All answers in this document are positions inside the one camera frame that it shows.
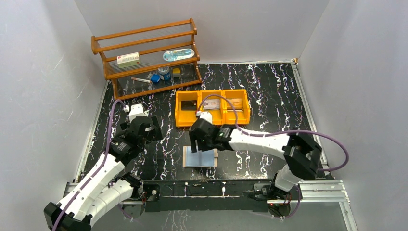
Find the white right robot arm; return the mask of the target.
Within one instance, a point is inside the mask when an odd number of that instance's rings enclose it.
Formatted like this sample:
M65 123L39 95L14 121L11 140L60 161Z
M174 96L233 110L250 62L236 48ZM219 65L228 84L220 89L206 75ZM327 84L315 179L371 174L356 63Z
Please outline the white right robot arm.
M309 131L296 128L272 135L223 125L213 125L208 113L200 113L190 127L191 151L252 151L284 160L284 167L273 177L270 186L255 187L256 200L284 199L293 186L305 180L315 180L318 174L322 147Z

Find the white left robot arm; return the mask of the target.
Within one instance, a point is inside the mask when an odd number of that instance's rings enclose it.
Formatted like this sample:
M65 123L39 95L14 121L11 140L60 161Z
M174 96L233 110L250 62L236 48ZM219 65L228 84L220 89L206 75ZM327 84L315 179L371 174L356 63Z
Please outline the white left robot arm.
M89 231L112 208L125 200L146 198L143 180L128 172L110 182L145 150L145 145L163 138L155 116L146 116L142 104L125 106L129 122L121 132L107 138L105 151L97 163L59 202L44 208L47 226L52 231Z

